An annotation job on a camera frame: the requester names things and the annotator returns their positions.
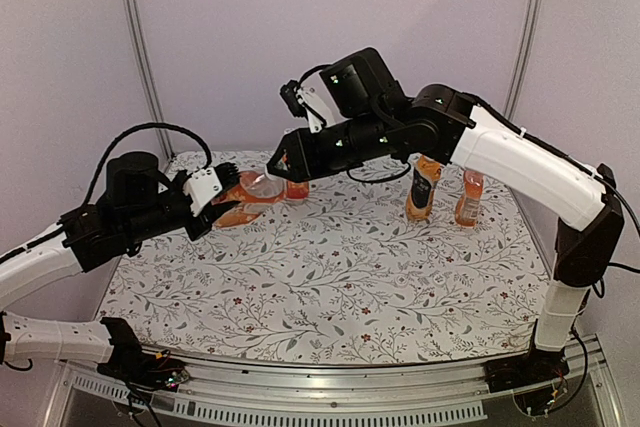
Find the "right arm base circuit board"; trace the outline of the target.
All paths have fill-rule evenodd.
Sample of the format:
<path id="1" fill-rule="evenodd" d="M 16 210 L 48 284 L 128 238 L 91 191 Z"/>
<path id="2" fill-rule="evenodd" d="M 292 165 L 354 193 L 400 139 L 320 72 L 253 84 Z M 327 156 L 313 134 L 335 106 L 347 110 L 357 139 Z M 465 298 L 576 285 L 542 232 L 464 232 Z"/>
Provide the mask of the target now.
<path id="1" fill-rule="evenodd" d="M 557 372 L 543 387 L 516 393 L 513 402 L 527 417 L 547 416 L 567 393 L 568 381 L 561 372 Z"/>

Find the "slim red-label tea bottle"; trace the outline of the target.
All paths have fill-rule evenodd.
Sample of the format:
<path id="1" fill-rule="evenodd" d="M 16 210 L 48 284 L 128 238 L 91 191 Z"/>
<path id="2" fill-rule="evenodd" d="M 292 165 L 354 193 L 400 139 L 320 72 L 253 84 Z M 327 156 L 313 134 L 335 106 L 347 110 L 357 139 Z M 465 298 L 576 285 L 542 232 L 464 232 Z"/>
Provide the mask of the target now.
<path id="1" fill-rule="evenodd" d="M 310 193 L 310 184 L 308 181 L 305 181 L 305 182 L 293 182 L 290 180 L 286 181 L 285 197 L 287 200 L 302 201 L 309 196 L 309 193 Z"/>

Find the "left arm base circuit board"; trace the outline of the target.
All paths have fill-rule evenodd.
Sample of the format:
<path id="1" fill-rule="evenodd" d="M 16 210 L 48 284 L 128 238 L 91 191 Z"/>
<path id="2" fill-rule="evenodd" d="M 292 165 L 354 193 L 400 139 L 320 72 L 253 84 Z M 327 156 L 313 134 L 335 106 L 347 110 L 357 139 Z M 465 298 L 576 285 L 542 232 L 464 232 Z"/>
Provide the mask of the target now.
<path id="1" fill-rule="evenodd" d="M 186 364 L 169 349 L 136 354 L 125 368 L 125 383 L 147 391 L 176 391 L 189 378 Z"/>

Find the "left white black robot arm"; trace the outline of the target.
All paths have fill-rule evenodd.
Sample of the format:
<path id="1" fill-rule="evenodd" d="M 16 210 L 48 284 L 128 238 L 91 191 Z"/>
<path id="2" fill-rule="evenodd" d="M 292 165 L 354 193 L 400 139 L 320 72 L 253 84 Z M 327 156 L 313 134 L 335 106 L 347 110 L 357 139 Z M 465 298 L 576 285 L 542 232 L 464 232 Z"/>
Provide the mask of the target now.
<path id="1" fill-rule="evenodd" d="M 235 207 L 218 197 L 238 185 L 231 162 L 206 165 L 168 178 L 158 158 L 130 152 L 106 164 L 106 189 L 94 204 L 62 215 L 31 241 L 1 257 L 1 361 L 20 370 L 37 358 L 88 361 L 100 374 L 150 389 L 173 389 L 185 365 L 169 353 L 144 351 L 122 318 L 92 322 L 32 319 L 6 310 L 14 302 L 58 280 L 89 273 L 142 244 L 175 230 L 196 241 Z"/>

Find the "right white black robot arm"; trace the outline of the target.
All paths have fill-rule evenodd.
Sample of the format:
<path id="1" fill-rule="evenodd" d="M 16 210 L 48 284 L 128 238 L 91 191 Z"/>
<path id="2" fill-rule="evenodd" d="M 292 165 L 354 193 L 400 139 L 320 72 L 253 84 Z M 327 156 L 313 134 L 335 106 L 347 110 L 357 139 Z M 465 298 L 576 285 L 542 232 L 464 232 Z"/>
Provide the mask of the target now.
<path id="1" fill-rule="evenodd" d="M 305 127 L 283 136 L 268 172 L 295 183 L 348 172 L 383 156 L 419 153 L 498 180 L 558 217 L 556 261 L 528 350 L 485 364 L 491 391 L 567 373 L 564 348 L 589 290 L 610 265 L 630 208 L 611 169 L 590 167 L 511 124 L 481 98 L 441 84 L 406 95 L 379 52 L 364 48 L 316 73 L 333 111 L 302 80 L 280 95 Z"/>

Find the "black-label orange drink bottle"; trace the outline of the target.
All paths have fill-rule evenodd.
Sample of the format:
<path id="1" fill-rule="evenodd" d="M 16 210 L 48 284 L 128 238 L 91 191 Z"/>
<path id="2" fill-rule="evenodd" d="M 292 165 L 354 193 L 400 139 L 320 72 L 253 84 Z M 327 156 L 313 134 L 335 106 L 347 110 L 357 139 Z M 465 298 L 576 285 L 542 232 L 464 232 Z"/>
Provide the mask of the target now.
<path id="1" fill-rule="evenodd" d="M 421 155 L 414 163 L 405 213 L 409 221 L 427 220 L 433 209 L 434 195 L 441 178 L 442 165 Z"/>

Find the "wide orange tea bottle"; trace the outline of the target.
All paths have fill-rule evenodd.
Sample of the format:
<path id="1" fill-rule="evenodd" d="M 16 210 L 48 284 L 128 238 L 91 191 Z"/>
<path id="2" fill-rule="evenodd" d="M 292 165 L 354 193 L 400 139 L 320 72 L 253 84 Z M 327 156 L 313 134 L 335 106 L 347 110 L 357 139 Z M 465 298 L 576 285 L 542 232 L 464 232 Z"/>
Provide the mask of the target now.
<path id="1" fill-rule="evenodd" d="M 463 191 L 456 204 L 454 220 L 463 227 L 474 227 L 480 216 L 480 202 L 484 190 L 484 176 L 481 173 L 465 170 Z"/>

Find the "orange grey-label tea bottle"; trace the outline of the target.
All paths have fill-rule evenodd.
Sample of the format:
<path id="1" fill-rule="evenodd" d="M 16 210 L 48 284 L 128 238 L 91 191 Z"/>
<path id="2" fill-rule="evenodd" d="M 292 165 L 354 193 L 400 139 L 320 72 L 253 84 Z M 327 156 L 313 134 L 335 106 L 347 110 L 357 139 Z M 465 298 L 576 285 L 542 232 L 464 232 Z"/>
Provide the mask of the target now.
<path id="1" fill-rule="evenodd" d="M 264 172 L 242 171 L 239 184 L 215 200 L 215 204 L 238 204 L 214 222 L 216 228 L 246 225 L 284 199 L 284 180 Z"/>

